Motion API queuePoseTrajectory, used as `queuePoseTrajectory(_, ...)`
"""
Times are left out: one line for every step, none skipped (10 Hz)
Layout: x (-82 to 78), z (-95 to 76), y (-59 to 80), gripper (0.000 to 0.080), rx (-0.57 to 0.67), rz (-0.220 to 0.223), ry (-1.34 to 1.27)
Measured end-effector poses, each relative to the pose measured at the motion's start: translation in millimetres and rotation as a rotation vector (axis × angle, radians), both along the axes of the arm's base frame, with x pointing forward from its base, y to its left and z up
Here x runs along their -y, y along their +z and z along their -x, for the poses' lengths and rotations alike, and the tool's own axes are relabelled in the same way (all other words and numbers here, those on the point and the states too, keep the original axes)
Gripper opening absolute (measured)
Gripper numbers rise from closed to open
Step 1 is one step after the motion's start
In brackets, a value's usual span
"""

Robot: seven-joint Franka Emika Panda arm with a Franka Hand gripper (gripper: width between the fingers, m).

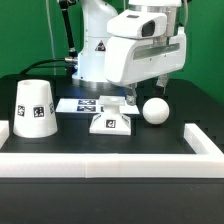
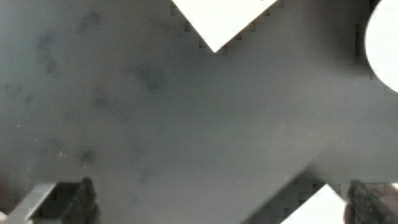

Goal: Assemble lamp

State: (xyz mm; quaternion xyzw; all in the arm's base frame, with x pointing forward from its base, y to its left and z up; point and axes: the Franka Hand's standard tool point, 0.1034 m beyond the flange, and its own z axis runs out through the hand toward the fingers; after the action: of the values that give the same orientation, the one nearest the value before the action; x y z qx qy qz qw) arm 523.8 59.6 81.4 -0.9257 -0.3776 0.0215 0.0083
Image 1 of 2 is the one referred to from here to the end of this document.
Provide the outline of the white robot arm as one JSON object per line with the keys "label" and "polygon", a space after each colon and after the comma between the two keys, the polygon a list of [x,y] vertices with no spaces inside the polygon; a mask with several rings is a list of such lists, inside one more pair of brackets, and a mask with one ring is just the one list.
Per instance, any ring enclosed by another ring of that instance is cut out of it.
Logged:
{"label": "white robot arm", "polygon": [[84,18],[84,46],[72,80],[93,89],[120,86],[126,102],[136,102],[136,87],[155,77],[163,92],[171,72],[186,58],[185,25],[179,10],[187,0],[128,0],[118,13],[104,0],[80,0]]}

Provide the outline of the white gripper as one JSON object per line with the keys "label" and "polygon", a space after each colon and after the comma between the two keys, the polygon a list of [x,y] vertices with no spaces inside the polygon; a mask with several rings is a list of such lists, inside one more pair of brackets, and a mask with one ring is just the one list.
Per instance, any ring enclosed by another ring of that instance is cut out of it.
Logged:
{"label": "white gripper", "polygon": [[170,73],[183,68],[186,58],[186,35],[183,27],[165,46],[154,46],[152,39],[134,40],[111,37],[107,43],[104,75],[114,85],[127,86],[126,102],[136,104],[137,82],[158,77],[156,92],[164,95]]}

